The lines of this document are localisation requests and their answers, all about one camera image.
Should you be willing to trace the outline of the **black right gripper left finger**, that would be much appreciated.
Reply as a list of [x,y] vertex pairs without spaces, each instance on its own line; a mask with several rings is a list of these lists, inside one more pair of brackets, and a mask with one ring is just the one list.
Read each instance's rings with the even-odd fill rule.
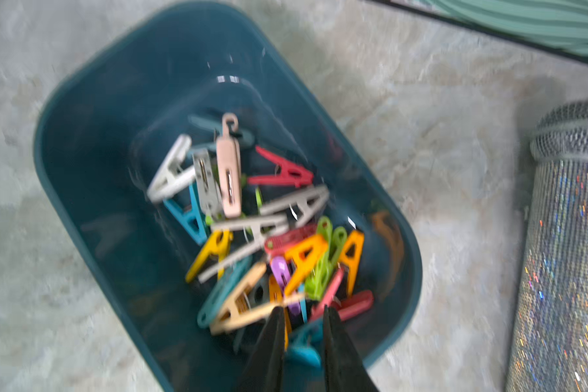
[[283,385],[286,342],[284,310],[272,310],[266,325],[235,385],[235,391],[279,392]]

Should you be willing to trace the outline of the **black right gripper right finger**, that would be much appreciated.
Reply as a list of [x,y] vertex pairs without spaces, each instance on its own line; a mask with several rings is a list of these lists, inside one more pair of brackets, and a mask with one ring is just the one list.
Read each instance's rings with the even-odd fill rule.
[[326,391],[378,391],[333,307],[323,312],[323,369]]

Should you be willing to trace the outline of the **tan clothespin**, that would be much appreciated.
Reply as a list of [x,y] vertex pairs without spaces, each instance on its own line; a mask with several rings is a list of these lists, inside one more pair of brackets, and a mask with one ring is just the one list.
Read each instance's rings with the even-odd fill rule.
[[246,327],[270,316],[276,307],[287,307],[301,300],[305,300],[304,292],[294,292],[276,302],[267,302],[254,308],[248,306],[247,295],[266,273],[266,264],[254,264],[248,273],[242,277],[238,285],[230,293],[220,308],[217,317],[210,324],[212,336]]

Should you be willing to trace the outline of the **dark teal clothespin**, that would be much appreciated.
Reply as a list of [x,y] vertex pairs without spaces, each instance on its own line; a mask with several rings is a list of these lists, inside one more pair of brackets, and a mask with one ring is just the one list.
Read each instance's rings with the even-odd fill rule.
[[[222,131],[221,122],[213,117],[198,116],[196,114],[189,115],[188,122],[198,132],[198,135],[191,137],[192,145],[186,153],[187,157],[191,158],[199,150],[216,152],[216,139],[221,135]],[[253,133],[242,127],[239,127],[234,133],[234,138],[237,139],[241,149],[251,148],[256,143]]]
[[[258,305],[263,305],[264,303],[269,301],[269,278],[267,275],[264,275],[256,286],[251,290],[251,292],[247,295],[248,297],[248,304],[251,308],[257,307]],[[246,332],[246,327],[240,328],[235,334],[235,338],[233,339],[233,352],[238,354],[242,347],[244,341],[244,335]]]

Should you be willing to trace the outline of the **light teal clothespin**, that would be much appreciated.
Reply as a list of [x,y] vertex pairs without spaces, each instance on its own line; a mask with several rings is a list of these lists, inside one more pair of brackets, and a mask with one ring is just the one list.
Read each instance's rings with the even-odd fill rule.
[[248,272],[252,262],[253,257],[247,256],[225,271],[199,310],[197,324],[200,328],[208,328],[216,319],[225,300]]

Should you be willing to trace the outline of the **purple clothespin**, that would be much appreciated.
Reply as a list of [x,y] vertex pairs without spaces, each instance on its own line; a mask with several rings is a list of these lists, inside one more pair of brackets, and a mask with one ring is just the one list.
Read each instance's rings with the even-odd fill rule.
[[291,279],[291,272],[289,270],[287,261],[283,256],[276,256],[269,264],[272,270],[272,274],[275,277],[277,284],[279,285],[279,289],[281,293],[284,294],[285,287]]

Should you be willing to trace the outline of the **yellow clothespin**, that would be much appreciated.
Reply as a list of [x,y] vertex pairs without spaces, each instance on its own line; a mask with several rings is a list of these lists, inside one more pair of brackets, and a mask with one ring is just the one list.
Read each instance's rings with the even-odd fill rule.
[[229,230],[212,232],[187,271],[185,281],[190,284],[208,260],[217,258],[219,262],[224,261],[230,253],[230,245],[233,237],[233,234]]

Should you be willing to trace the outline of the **cyan clothespin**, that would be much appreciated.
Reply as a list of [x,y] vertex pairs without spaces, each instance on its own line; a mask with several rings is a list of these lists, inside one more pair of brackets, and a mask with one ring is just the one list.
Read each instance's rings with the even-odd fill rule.
[[186,207],[181,207],[174,199],[165,199],[163,204],[168,209],[168,212],[181,224],[192,240],[197,245],[203,245],[207,242],[207,230],[205,228],[196,186],[189,186],[188,193],[190,203]]
[[323,323],[317,318],[311,320],[305,301],[301,302],[303,323],[298,326],[289,338],[286,359],[319,368],[322,359],[314,344],[323,340]]

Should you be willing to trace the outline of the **grey clothespin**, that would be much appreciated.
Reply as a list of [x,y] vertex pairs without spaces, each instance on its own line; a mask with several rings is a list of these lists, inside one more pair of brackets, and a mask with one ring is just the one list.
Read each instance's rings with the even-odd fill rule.
[[318,212],[323,211],[329,196],[328,186],[310,186],[263,204],[259,208],[259,213],[264,216],[296,207],[299,209],[299,213],[294,214],[295,227],[301,228],[307,225]]
[[211,217],[222,212],[221,192],[214,176],[212,160],[207,149],[193,153],[200,208]]
[[212,224],[214,230],[229,231],[230,233],[241,232],[248,236],[248,241],[233,250],[222,262],[215,266],[208,267],[198,276],[201,284],[207,282],[212,276],[217,275],[221,270],[234,266],[247,256],[252,256],[264,248],[266,240],[273,235],[285,234],[289,229],[288,219],[284,214],[269,216],[255,216],[236,220],[224,220]]

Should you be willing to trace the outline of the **white clothespin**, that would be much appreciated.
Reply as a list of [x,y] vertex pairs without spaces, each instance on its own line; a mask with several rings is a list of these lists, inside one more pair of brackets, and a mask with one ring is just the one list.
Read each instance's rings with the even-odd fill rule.
[[152,203],[157,204],[165,199],[171,199],[184,188],[195,183],[194,166],[186,169],[182,167],[191,146],[191,137],[181,134],[168,150],[147,189],[147,196]]

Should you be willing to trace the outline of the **beige pink clothespin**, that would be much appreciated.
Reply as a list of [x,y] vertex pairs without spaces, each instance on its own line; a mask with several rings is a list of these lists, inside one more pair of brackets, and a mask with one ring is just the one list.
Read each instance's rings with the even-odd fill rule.
[[225,113],[221,125],[216,147],[222,209],[227,218],[236,218],[242,213],[240,147],[232,136],[238,131],[238,118],[235,114]]

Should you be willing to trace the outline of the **red pink clothespin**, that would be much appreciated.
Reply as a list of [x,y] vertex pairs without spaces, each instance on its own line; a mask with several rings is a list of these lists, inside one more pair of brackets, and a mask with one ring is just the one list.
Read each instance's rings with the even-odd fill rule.
[[333,275],[331,281],[326,288],[326,291],[320,302],[312,309],[310,322],[320,319],[326,307],[333,308],[337,311],[341,321],[352,319],[358,315],[362,315],[372,308],[374,303],[374,296],[370,290],[365,290],[353,294],[351,297],[345,299],[338,299],[336,297],[337,291],[341,286],[346,272],[342,267],[338,267],[336,273]]

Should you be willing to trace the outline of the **bright green clothespin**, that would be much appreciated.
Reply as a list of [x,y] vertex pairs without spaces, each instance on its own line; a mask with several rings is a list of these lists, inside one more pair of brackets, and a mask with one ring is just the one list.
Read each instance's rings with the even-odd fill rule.
[[348,237],[347,230],[342,226],[334,229],[328,217],[322,216],[318,221],[316,233],[323,236],[328,242],[329,248],[320,257],[304,284],[306,295],[317,302],[322,299],[328,287],[329,280],[336,269],[338,257]]

